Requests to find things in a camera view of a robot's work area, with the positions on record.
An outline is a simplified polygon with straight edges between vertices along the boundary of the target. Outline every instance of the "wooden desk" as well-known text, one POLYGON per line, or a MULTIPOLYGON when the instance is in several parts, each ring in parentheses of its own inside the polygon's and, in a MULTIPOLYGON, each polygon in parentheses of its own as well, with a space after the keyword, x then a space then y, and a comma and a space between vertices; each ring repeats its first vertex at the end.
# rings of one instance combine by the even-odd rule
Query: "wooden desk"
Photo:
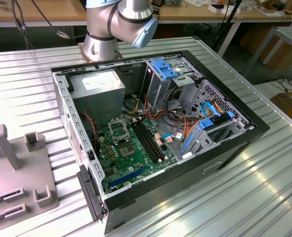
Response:
MULTIPOLYGON (((0 27, 13 27, 10 0, 1 0, 0 27)), ((48 26, 31 0, 18 0, 27 26, 48 26)), ((55 26, 86 25, 86 11, 79 0, 35 0, 43 14, 55 26)))
MULTIPOLYGON (((162 6, 160 8, 159 23, 218 23, 222 22, 224 15, 215 14, 208 10, 208 6, 203 5, 196 7, 185 1, 181 7, 162 6)), ((250 12, 236 14, 232 22, 285 22, 289 18, 284 16, 266 17, 256 10, 250 12)))

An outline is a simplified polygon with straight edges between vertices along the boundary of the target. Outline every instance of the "motherboard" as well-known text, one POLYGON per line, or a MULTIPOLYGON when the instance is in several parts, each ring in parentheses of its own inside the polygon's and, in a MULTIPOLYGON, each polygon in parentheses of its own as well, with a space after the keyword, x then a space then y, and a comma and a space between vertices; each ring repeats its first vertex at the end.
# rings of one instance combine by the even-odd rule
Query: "motherboard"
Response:
POLYGON ((160 141, 150 119, 115 121, 98 131, 99 161, 106 175, 102 185, 106 193, 129 186, 177 162, 168 144, 160 141))

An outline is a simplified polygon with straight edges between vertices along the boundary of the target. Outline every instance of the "aluminum profile table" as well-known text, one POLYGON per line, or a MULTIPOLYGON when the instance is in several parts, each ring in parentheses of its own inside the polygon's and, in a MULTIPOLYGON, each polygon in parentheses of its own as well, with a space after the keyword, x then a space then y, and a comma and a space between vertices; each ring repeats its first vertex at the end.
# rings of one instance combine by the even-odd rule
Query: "aluminum profile table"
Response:
MULTIPOLYGON (((271 129, 231 165, 163 202, 109 236, 292 235, 292 121, 202 41, 158 39, 144 49, 120 43, 124 57, 189 50, 271 129)), ((59 117, 50 68, 83 63, 76 46, 0 53, 0 123, 9 138, 45 135, 59 206, 0 231, 11 236, 102 236, 59 117)))
POLYGON ((287 42, 292 46, 292 27, 273 27, 264 41, 261 43, 259 48, 256 50, 252 58, 250 59, 243 75, 246 76, 248 72, 252 69, 253 65, 257 61, 257 59, 260 57, 264 49, 267 47, 267 45, 270 43, 270 41, 273 39, 274 36, 277 36, 280 38, 280 40, 276 43, 276 45, 273 47, 271 52, 267 57, 271 58, 271 56, 276 52, 276 50, 280 47, 280 45, 283 42, 287 42))

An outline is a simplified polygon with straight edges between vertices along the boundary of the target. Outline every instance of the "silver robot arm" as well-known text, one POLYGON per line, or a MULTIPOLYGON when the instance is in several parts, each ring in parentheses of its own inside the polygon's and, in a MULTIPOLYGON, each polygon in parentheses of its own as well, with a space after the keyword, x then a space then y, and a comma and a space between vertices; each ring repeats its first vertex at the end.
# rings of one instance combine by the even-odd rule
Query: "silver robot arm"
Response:
POLYGON ((87 0, 86 8, 83 53, 93 61, 117 58, 116 39, 136 48, 145 47, 157 28, 149 0, 87 0))

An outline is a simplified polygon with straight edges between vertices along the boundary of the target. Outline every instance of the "desk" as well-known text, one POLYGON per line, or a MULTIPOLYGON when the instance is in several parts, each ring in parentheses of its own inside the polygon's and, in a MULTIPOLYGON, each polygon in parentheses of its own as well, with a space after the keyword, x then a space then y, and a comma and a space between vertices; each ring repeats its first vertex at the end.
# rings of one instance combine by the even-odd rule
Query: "desk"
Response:
MULTIPOLYGON (((18 0, 26 21, 26 25, 32 26, 48 26, 47 22, 37 11, 31 0, 18 0)), ((43 11, 44 15, 51 21, 54 26, 79 26, 86 25, 86 11, 82 7, 79 0, 36 0, 37 5, 43 11)), ((0 7, 0 27, 14 27, 10 3, 1 5, 0 7)), ((162 6, 160 9, 160 24, 174 23, 221 23, 224 15, 215 14, 208 10, 206 5, 196 7, 185 1, 181 7, 162 6)), ((229 43, 234 37, 241 23, 246 22, 285 22, 290 21, 287 17, 266 17, 256 10, 248 13, 240 13, 232 20, 234 23, 228 32, 218 54, 223 56, 229 43)))
MULTIPOLYGON (((11 13, 10 0, 1 0, 0 27, 15 27, 11 13)), ((31 0, 18 0, 26 25, 48 26, 31 0)), ((54 26, 84 26, 87 24, 86 10, 79 0, 35 0, 43 14, 54 26)))
MULTIPOLYGON (((190 50, 271 129, 229 166, 207 177, 109 236, 268 236, 292 234, 292 121, 202 41, 157 39, 136 49, 119 44, 124 58, 190 50)), ((62 125, 50 68, 84 63, 76 46, 0 53, 0 118, 8 137, 44 134, 60 204, 0 231, 12 236, 103 236, 92 222, 79 170, 62 125)))

